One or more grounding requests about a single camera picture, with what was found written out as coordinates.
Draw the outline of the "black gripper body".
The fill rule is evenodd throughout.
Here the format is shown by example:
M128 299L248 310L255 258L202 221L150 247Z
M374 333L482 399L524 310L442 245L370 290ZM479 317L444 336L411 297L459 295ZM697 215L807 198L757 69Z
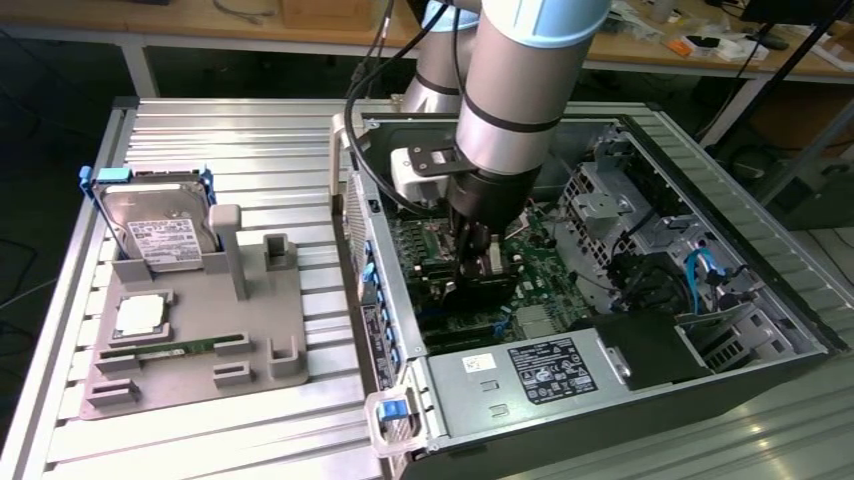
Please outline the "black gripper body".
M540 168L502 175L474 170L451 176L447 190L451 224L479 225L491 234L503 234L522 214Z

